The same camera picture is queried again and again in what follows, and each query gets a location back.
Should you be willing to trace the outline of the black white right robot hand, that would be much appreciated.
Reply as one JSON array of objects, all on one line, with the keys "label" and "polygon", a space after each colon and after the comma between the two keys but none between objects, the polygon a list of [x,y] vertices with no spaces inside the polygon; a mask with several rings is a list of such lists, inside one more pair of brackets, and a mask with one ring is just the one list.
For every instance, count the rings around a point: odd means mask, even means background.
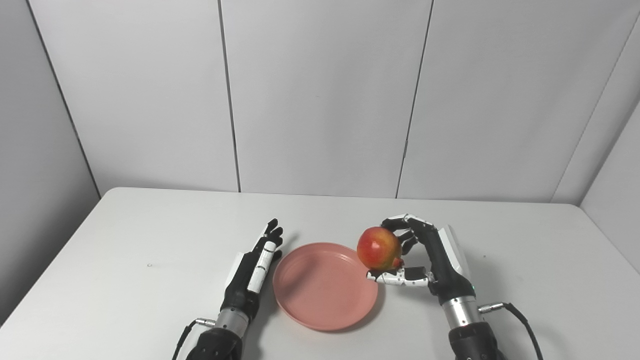
[{"label": "black white right robot hand", "polygon": [[404,231],[398,240],[402,255],[407,255],[416,244],[423,245],[430,267],[402,264],[387,271],[371,269],[366,273],[368,280],[398,287],[427,288],[440,305],[459,297],[476,297],[474,286],[462,270],[460,252],[452,237],[444,235],[442,229],[412,214],[386,218],[381,227],[392,233]]}]

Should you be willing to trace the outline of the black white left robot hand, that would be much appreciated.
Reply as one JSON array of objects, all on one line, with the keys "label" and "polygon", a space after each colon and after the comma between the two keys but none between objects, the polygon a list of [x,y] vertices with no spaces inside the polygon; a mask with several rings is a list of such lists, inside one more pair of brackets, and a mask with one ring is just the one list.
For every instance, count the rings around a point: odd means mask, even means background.
[{"label": "black white left robot hand", "polygon": [[282,257],[283,228],[278,219],[267,223],[251,251],[240,253],[235,272],[228,283],[220,310],[234,309],[252,322],[259,312],[260,292],[272,264]]}]

